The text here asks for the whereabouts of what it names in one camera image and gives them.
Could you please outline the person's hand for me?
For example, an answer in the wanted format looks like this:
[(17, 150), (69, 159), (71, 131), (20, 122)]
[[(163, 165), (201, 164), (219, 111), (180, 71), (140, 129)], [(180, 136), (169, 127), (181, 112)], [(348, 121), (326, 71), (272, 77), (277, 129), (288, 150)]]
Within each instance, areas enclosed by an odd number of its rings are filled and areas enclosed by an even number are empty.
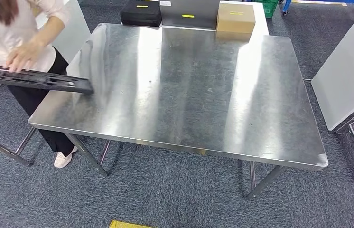
[(22, 70), (29, 70), (37, 61), (45, 45), (39, 41), (29, 41), (14, 48), (3, 65), (4, 69), (10, 72), (19, 73)]

